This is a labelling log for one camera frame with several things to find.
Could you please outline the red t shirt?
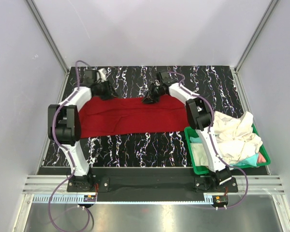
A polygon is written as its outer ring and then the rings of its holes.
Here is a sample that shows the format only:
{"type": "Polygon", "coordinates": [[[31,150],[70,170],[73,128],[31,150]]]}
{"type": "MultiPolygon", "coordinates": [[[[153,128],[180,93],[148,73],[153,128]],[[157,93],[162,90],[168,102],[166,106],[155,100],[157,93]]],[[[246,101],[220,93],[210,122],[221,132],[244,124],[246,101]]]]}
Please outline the red t shirt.
{"type": "Polygon", "coordinates": [[[189,126],[185,106],[169,95],[158,103],[144,104],[141,98],[94,97],[79,111],[81,138],[183,131],[189,126]]]}

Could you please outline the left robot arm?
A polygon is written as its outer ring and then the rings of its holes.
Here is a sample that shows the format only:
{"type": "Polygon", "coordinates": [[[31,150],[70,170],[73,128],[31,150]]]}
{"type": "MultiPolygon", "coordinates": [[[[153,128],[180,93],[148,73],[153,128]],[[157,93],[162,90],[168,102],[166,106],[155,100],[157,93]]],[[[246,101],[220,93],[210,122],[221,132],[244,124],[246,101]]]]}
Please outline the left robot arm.
{"type": "Polygon", "coordinates": [[[77,74],[77,86],[58,104],[48,106],[48,137],[64,153],[70,165],[68,191],[91,191],[97,187],[95,176],[86,161],[81,145],[81,122],[79,111],[93,97],[109,100],[117,96],[107,80],[107,70],[85,70],[83,81],[77,74]]]}

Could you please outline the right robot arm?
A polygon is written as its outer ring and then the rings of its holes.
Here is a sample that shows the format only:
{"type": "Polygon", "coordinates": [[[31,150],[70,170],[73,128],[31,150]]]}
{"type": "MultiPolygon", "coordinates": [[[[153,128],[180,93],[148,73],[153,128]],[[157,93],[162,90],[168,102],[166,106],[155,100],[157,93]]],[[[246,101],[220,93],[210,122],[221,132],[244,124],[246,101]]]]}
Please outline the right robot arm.
{"type": "Polygon", "coordinates": [[[214,111],[207,99],[182,85],[185,76],[177,82],[172,79],[172,72],[158,72],[156,80],[150,84],[142,102],[157,103],[163,95],[178,99],[185,105],[188,123],[202,141],[208,160],[209,183],[214,191],[222,191],[232,179],[230,166],[222,160],[214,132],[214,111]]]}

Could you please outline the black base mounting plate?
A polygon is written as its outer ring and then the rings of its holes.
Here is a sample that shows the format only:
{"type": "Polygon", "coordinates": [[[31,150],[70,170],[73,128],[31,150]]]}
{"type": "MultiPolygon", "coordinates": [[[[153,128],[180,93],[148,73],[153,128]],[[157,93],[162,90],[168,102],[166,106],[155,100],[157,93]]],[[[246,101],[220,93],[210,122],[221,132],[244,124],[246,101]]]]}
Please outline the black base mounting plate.
{"type": "Polygon", "coordinates": [[[235,178],[214,186],[192,168],[90,168],[99,202],[194,202],[205,193],[237,193],[235,178]]]}

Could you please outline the green plastic bin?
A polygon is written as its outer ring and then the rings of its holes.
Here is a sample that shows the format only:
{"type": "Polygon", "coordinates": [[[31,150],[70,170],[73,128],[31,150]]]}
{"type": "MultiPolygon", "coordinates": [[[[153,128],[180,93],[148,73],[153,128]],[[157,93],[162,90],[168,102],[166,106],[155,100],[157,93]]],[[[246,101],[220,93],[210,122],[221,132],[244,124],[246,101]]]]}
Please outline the green plastic bin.
{"type": "MultiPolygon", "coordinates": [[[[186,127],[184,129],[184,133],[194,173],[197,175],[209,174],[207,156],[205,154],[205,150],[203,148],[201,139],[197,135],[196,131],[193,130],[191,127],[186,127]]],[[[235,164],[234,166],[239,167],[241,169],[245,169],[245,168],[257,168],[271,164],[271,159],[264,145],[260,147],[259,152],[261,152],[265,157],[266,163],[256,165],[257,158],[255,154],[251,158],[247,158],[235,164]]]]}

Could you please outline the cream white t shirt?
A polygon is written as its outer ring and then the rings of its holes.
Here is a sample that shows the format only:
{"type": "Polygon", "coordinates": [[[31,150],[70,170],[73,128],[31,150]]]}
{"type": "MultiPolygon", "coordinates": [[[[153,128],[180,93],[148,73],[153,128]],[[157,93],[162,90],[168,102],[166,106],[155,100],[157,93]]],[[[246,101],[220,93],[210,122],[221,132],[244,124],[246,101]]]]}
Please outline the cream white t shirt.
{"type": "Polygon", "coordinates": [[[253,115],[250,112],[245,112],[240,118],[234,118],[215,111],[214,131],[217,143],[231,140],[263,143],[261,137],[253,132],[252,124],[253,115]]]}

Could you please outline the left controller box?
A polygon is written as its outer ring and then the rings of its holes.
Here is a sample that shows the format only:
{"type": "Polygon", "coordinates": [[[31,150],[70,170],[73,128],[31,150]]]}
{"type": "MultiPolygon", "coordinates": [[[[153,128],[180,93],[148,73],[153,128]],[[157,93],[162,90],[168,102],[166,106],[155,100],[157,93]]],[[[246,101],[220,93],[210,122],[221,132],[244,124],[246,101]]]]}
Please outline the left controller box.
{"type": "Polygon", "coordinates": [[[89,203],[93,203],[96,202],[97,200],[97,195],[84,195],[84,199],[83,202],[89,202],[89,203]]]}

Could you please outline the controller box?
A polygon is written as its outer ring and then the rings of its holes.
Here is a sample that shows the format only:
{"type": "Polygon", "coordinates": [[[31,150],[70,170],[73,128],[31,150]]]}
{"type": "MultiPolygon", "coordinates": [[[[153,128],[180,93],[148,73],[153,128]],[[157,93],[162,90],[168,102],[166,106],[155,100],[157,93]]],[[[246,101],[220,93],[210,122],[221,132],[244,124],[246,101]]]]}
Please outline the controller box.
{"type": "Polygon", "coordinates": [[[84,199],[83,202],[89,202],[89,203],[93,203],[96,202],[97,200],[97,195],[84,195],[84,199]]]}
{"type": "Polygon", "coordinates": [[[221,204],[221,205],[227,205],[229,202],[229,197],[227,195],[220,195],[214,197],[214,203],[221,204]]]}

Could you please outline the teal t shirt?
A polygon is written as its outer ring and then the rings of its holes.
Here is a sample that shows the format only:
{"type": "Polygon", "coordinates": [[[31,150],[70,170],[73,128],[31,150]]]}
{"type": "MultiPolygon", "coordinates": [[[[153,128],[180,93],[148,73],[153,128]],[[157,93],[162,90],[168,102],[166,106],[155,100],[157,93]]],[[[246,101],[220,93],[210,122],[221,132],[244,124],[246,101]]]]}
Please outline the teal t shirt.
{"type": "MultiPolygon", "coordinates": [[[[208,159],[202,144],[202,140],[189,138],[190,148],[196,166],[208,167],[208,159]]],[[[257,150],[262,142],[244,142],[240,140],[220,141],[218,147],[222,159],[231,166],[251,165],[256,167],[258,160],[257,150]]]]}

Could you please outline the right controller box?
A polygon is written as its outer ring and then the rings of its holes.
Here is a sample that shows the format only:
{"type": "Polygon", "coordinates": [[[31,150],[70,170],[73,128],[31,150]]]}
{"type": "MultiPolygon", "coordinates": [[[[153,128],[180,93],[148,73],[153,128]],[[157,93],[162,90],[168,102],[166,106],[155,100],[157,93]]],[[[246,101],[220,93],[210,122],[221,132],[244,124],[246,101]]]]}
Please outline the right controller box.
{"type": "Polygon", "coordinates": [[[214,203],[221,204],[221,205],[227,205],[229,202],[229,197],[227,195],[220,195],[214,197],[214,203]]]}

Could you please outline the pink t shirt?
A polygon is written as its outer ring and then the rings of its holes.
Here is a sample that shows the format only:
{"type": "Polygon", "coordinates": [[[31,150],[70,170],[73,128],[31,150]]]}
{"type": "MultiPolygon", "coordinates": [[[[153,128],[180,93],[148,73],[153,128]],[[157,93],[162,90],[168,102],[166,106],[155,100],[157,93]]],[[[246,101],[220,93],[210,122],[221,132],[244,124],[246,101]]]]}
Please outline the pink t shirt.
{"type": "Polygon", "coordinates": [[[258,152],[256,154],[256,158],[257,158],[256,165],[266,163],[266,159],[261,152],[258,152]]]}

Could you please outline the left aluminium frame post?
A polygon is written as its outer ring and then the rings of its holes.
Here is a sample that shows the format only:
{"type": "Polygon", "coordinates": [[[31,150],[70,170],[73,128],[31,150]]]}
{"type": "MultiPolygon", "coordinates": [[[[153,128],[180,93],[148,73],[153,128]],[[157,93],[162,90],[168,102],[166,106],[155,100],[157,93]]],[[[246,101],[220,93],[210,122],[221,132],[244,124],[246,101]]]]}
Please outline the left aluminium frame post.
{"type": "Polygon", "coordinates": [[[34,20],[36,21],[41,33],[43,34],[48,46],[50,47],[53,55],[55,56],[59,66],[63,70],[64,74],[67,75],[70,68],[67,66],[66,62],[64,61],[63,56],[61,55],[54,39],[52,38],[49,29],[37,7],[35,1],[33,0],[24,0],[25,4],[27,5],[28,9],[30,10],[34,20]]]}

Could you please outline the aluminium frame post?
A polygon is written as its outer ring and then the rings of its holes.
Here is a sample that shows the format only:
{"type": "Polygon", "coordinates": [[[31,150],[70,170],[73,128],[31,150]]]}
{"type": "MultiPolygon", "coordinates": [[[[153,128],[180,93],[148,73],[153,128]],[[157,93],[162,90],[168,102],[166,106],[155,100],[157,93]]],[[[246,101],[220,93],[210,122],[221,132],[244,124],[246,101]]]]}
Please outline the aluminium frame post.
{"type": "Polygon", "coordinates": [[[28,9],[30,10],[34,20],[36,21],[41,33],[43,34],[48,46],[50,47],[53,55],[55,56],[59,66],[63,70],[64,74],[67,75],[70,68],[67,66],[66,62],[64,61],[63,56],[61,55],[54,39],[52,38],[49,29],[37,7],[35,1],[33,0],[24,0],[25,4],[27,5],[28,9]]]}
{"type": "Polygon", "coordinates": [[[252,50],[253,46],[255,45],[257,39],[259,38],[260,34],[262,33],[263,29],[265,28],[267,22],[269,21],[272,13],[274,12],[276,6],[279,4],[280,0],[271,0],[269,5],[267,6],[263,16],[261,17],[256,29],[254,30],[246,48],[244,49],[239,61],[237,62],[234,70],[238,73],[243,66],[245,60],[247,59],[250,51],[252,50]]]}

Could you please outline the aluminium front rail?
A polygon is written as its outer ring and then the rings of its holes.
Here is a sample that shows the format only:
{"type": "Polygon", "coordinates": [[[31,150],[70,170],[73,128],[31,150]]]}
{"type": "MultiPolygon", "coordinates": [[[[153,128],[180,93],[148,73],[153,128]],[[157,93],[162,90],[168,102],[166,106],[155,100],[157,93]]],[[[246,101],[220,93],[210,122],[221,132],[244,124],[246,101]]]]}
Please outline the aluminium front rail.
{"type": "MultiPolygon", "coordinates": [[[[95,178],[98,186],[91,191],[77,191],[93,193],[111,192],[115,190],[196,190],[200,192],[221,192],[228,188],[228,193],[243,194],[283,194],[284,190],[280,178],[275,175],[236,175],[231,181],[217,188],[209,187],[205,176],[99,176],[95,178]]],[[[30,175],[27,177],[23,194],[50,194],[53,190],[57,193],[77,193],[68,191],[68,181],[62,175],[30,175]]]]}

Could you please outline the right aluminium frame post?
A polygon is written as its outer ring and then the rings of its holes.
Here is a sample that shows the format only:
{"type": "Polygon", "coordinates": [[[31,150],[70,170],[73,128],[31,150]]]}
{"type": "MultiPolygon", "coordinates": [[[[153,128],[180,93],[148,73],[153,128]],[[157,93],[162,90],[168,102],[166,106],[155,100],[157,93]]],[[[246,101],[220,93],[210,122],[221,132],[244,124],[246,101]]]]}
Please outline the right aluminium frame post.
{"type": "Polygon", "coordinates": [[[257,39],[259,38],[260,34],[262,33],[263,29],[265,28],[267,22],[269,21],[272,13],[274,12],[276,6],[279,4],[280,0],[271,0],[269,5],[267,6],[263,16],[261,17],[256,29],[254,30],[246,48],[244,49],[239,61],[237,62],[234,70],[238,73],[243,66],[245,60],[247,59],[250,51],[252,50],[253,46],[255,45],[257,39]]]}

